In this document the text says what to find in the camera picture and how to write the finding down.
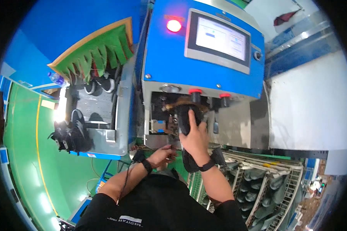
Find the right hand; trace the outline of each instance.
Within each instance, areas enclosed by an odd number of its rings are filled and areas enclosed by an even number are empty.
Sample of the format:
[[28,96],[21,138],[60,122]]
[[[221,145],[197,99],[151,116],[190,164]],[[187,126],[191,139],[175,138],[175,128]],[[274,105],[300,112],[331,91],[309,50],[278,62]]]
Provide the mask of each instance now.
[[193,110],[188,111],[190,132],[187,136],[180,133],[180,142],[194,158],[196,164],[201,167],[209,161],[208,143],[209,137],[206,129],[206,122],[201,122],[196,125],[195,115]]

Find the white wall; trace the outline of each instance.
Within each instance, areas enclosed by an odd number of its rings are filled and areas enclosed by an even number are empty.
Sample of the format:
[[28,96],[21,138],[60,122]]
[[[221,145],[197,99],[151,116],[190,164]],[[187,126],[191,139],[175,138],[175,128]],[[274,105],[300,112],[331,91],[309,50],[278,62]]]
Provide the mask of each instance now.
[[269,80],[270,147],[347,149],[347,62],[330,53]]
[[305,11],[297,12],[289,22],[274,27],[276,17],[294,12],[299,9],[292,0],[252,0],[246,7],[245,11],[254,17],[261,32],[264,34],[265,43],[275,38],[278,34],[319,10],[312,0],[296,0]]

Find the wrist strap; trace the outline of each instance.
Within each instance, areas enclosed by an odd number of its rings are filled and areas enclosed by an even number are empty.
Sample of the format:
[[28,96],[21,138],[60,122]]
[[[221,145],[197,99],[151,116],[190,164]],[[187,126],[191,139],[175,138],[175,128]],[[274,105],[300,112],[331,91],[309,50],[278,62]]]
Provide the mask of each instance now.
[[202,167],[199,167],[199,170],[201,172],[205,172],[208,169],[212,168],[213,166],[215,166],[215,161],[211,158],[207,164],[203,165]]
[[151,164],[146,159],[144,159],[141,163],[144,165],[144,168],[147,170],[148,175],[149,175],[153,170]]

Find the blue machine housing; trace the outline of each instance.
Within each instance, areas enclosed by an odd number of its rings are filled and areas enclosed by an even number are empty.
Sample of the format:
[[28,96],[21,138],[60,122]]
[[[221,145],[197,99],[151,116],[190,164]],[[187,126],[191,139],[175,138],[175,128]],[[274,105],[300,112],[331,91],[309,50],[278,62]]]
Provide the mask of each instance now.
[[[234,92],[254,98],[260,98],[264,79],[264,56],[260,61],[253,58],[255,46],[264,54],[264,37],[261,32],[241,19],[226,14],[231,23],[251,34],[250,74],[209,62],[184,57],[185,31],[189,9],[194,8],[214,16],[222,10],[193,0],[158,0],[154,5],[147,39],[144,75],[151,75],[145,81],[185,84]],[[178,32],[167,29],[166,16],[177,16],[185,19]]]

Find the green floor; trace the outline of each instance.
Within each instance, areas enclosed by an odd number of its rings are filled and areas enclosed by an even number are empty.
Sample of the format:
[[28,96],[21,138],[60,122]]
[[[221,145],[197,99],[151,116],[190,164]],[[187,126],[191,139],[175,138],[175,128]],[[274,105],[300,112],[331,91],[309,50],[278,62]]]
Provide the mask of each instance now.
[[[38,103],[37,93],[13,85],[4,144],[8,148],[16,188],[34,223],[42,230],[59,230],[55,220],[56,213],[60,217],[68,218],[87,196],[88,180],[98,176],[91,168],[91,158],[70,155],[64,150],[59,152],[56,143],[51,139],[47,140],[48,135],[54,131],[53,110],[43,106],[39,107],[37,154]],[[109,160],[93,160],[98,175],[103,172],[108,162]],[[116,162],[111,163],[109,172],[116,172]],[[88,183],[92,192],[96,183],[97,180]]]

